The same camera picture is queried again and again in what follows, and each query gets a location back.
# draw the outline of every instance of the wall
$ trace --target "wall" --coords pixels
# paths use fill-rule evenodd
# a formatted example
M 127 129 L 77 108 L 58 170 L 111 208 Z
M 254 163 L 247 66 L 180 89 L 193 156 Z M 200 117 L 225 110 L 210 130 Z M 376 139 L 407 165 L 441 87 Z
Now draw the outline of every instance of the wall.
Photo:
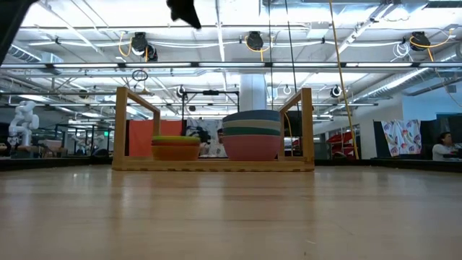
M 457 85 L 457 90 L 451 95 L 462 105 L 462 84 Z M 404 120 L 431 121 L 436 119 L 437 113 L 462 113 L 462 107 L 442 87 L 415 97 L 403 97 L 403 111 Z
M 353 112 L 352 123 L 359 124 L 361 131 L 362 159 L 370 159 L 377 156 L 373 121 L 403 119 L 403 106 L 400 95 L 396 95 L 390 100 L 381 100 L 378 103 L 379 106 L 359 107 Z M 332 122 L 317 123 L 314 125 L 313 130 L 314 134 L 322 134 L 347 126 L 349 126 L 348 117 L 336 116 Z

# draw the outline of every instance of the stacked bowls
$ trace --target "stacked bowls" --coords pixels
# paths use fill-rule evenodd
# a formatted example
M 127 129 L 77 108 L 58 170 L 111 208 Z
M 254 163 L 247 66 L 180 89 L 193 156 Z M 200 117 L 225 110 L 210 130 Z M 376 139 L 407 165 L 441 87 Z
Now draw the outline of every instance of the stacked bowls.
M 281 117 L 273 110 L 250 110 L 223 118 L 223 145 L 230 160 L 274 160 L 281 144 Z
M 151 151 L 154 160 L 197 160 L 201 140 L 192 136 L 153 136 Z

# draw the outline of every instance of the pillar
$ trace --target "pillar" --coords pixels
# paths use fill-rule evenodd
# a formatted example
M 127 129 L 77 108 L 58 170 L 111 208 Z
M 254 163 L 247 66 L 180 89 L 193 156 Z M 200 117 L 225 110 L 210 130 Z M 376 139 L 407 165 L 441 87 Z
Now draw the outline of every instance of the pillar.
M 266 81 L 264 74 L 240 75 L 240 111 L 266 109 Z

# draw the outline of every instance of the colorful cloth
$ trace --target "colorful cloth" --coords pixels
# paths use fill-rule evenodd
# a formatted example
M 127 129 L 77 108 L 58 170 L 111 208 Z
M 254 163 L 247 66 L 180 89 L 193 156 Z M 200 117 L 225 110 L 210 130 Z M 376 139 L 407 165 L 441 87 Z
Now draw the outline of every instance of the colorful cloth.
M 392 157 L 419 155 L 422 150 L 420 121 L 382 121 L 383 132 Z

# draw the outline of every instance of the yellow plate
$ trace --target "yellow plate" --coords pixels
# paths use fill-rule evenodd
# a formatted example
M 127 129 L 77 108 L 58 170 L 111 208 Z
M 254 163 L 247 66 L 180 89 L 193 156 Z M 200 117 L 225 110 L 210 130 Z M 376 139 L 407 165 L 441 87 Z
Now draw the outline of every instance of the yellow plate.
M 194 136 L 153 136 L 152 141 L 200 142 L 201 140 Z

